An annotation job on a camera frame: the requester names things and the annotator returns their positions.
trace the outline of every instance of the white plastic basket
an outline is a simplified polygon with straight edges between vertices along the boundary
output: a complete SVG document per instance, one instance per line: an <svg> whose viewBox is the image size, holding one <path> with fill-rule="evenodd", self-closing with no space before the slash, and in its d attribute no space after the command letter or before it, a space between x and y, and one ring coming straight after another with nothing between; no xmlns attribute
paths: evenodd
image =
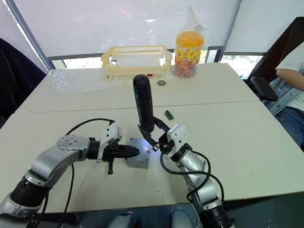
<svg viewBox="0 0 304 228"><path fill-rule="evenodd" d="M111 65L112 60L117 60L115 65ZM128 65L130 59L153 59L150 63L153 66L143 66L141 62L135 62ZM157 65L160 58L165 58L165 65ZM102 68L106 71L105 81L112 80L113 75L137 75L137 74L162 74L166 73L171 66L172 54L165 46L128 46L128 47L111 47L107 53L101 56L103 62Z"/></svg>

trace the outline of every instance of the white shirt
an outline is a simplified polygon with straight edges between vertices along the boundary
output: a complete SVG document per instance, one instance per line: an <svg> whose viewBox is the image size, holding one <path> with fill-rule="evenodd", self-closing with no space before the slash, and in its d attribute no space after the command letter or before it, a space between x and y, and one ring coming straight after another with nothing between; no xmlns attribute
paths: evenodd
<svg viewBox="0 0 304 228"><path fill-rule="evenodd" d="M275 69L295 70L304 74L304 42L290 52ZM287 106L304 111L304 92L295 97Z"/></svg>

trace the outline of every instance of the white table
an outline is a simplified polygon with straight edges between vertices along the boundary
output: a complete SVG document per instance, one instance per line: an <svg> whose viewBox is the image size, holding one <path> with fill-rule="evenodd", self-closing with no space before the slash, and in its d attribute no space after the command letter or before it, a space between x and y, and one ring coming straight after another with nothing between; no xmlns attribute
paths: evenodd
<svg viewBox="0 0 304 228"><path fill-rule="evenodd" d="M174 115L164 117L165 110ZM304 154L260 101L154 108L168 126L184 124L189 144L209 157L212 173L223 183L225 199L246 199L304 190ZM76 124L112 118L123 130L120 144L141 138L136 108L13 114L0 130L0 199L12 191L34 158L53 146ZM75 131L99 138L106 123L92 122ZM160 130L152 136L157 139ZM115 159L114 174L93 160L75 163L76 177L68 211L144 207L186 203L181 176L166 173L152 153L150 168L128 168ZM175 168L169 161L169 168ZM47 212L62 212L70 184L70 168L50 192Z"/></svg>
<svg viewBox="0 0 304 228"><path fill-rule="evenodd" d="M88 77L95 83L105 83L104 71L95 69L61 69L52 71L52 75L61 73L73 76ZM32 94L16 111L54 112L136 107L133 92L134 76L117 76L105 86L106 90L50 95L52 75L47 75ZM166 80L165 86L157 81ZM171 79L161 75L150 77L153 106L198 105L227 102L257 101L257 96L248 89L236 72L228 65L221 63L201 64L196 76L191 80Z"/></svg>

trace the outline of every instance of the black cable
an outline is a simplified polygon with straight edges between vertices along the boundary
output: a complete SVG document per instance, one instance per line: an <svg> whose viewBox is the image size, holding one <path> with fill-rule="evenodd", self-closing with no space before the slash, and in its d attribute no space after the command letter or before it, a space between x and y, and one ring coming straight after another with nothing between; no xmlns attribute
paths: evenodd
<svg viewBox="0 0 304 228"><path fill-rule="evenodd" d="M42 212L36 222L36 228L39 226L41 220L42 220L42 217L44 216L44 213L46 212L46 209L47 209L47 205L48 205L48 194L46 195L46 198L44 200L44 205L43 205L43 209L42 209Z"/></svg>
<svg viewBox="0 0 304 228"><path fill-rule="evenodd" d="M199 155L199 156L202 156L204 159L207 158L206 156L204 156L204 155L202 155L202 154L200 154L200 153L198 153L198 152L193 152L193 153L195 153L195 154L197 154L197 155ZM161 166L163 167L164 170L166 170L166 171L167 171L168 173L170 173L170 174L173 174L173 175L204 174L204 175L206 175L205 180L204 180L198 187L196 187L195 189L193 189L192 191L190 191L190 192L187 194L187 200L188 200L189 202L192 203L192 200L190 199L190 195L193 194L193 193L195 193L195 192L197 192L200 188L202 188L202 187L206 184L206 182L208 181L209 177L212 177L212 178L219 184L219 187L220 187L220 190L221 190L221 200L222 200L222 204L224 204L224 188L223 188L223 185L222 185L222 183L219 181L219 179L218 179L216 176L214 176L214 175L212 175L212 174L210 173L210 171L211 171L211 166L210 166L210 162L209 162L208 158L206 159L206 161L207 161L207 163L208 163L208 166L209 166L209 167L208 167L208 172L203 172L203 171L180 172L180 171L172 171L172 170L169 170L169 169L165 166L165 164L163 163L163 156L164 156L164 154L162 153L162 154L161 154L161 158L160 158L160 160L161 160Z"/></svg>
<svg viewBox="0 0 304 228"><path fill-rule="evenodd" d="M78 127L88 123L88 122L92 122L92 121L96 121L96 120L102 120L102 121L108 121L110 122L109 125L111 125L112 123L114 123L115 121L114 120L110 120L110 119L104 119L104 118L95 118L95 119L90 119L90 120L86 120L78 125L76 125L75 127L73 127L71 130L69 130L66 135L68 134L71 134L74 130L76 130ZM68 205L70 203L70 199L71 199L71 194L72 194L72 189L73 189L73 182L74 182L74 176L75 176L75 171L74 171L74 164L71 164L71 168L72 168L72 180L71 180L71 185L70 185L70 191L69 191L69 194L68 194L68 197L67 197L67 202L66 202L66 207L65 207L65 210L60 218L60 221L57 225L57 228L60 227L62 221L64 220L64 217L66 215L66 212L67 212L67 208L68 208Z"/></svg>

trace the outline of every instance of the plastic jar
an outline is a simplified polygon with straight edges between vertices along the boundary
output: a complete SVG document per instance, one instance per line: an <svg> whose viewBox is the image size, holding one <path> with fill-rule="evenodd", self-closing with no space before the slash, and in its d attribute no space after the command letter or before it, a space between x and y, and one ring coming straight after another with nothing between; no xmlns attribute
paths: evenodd
<svg viewBox="0 0 304 228"><path fill-rule="evenodd" d="M176 37L175 74L180 78L193 77L200 60L204 37L196 31L185 31Z"/></svg>

